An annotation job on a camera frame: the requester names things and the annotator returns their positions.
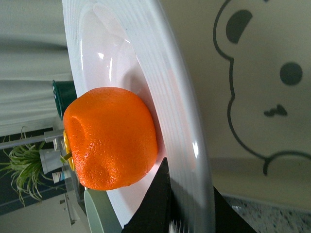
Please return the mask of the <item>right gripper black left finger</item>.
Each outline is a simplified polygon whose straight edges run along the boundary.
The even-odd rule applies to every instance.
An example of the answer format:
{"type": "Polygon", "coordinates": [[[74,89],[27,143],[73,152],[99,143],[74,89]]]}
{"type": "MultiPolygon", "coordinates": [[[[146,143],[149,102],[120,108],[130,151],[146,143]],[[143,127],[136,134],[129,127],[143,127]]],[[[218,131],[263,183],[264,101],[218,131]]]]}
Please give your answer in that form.
{"type": "Polygon", "coordinates": [[[139,208],[123,233],[168,233],[171,221],[171,182],[167,158],[163,158],[139,208]]]}

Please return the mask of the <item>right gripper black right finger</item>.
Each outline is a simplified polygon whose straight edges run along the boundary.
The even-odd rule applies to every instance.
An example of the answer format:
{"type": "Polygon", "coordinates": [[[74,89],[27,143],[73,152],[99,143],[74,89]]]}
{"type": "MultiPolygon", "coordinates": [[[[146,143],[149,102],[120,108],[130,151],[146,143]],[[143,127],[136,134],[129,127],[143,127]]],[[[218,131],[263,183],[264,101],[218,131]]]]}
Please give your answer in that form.
{"type": "Polygon", "coordinates": [[[216,233],[256,233],[214,187],[216,233]]]}

